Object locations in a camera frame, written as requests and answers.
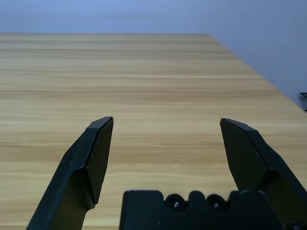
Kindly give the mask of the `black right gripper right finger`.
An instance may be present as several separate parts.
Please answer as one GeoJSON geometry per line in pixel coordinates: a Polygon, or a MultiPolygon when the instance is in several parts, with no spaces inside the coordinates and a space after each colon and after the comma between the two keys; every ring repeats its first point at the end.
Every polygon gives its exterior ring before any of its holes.
{"type": "Polygon", "coordinates": [[[262,191],[283,224],[307,224],[307,192],[254,128],[220,120],[228,166],[240,191],[262,191]]]}

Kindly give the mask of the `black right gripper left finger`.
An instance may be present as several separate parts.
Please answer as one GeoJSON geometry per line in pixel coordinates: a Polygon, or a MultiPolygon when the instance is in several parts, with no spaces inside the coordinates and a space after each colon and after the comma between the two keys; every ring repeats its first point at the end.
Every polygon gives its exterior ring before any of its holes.
{"type": "Polygon", "coordinates": [[[80,230],[98,203],[114,119],[93,121],[61,159],[28,226],[29,230],[80,230]]]}

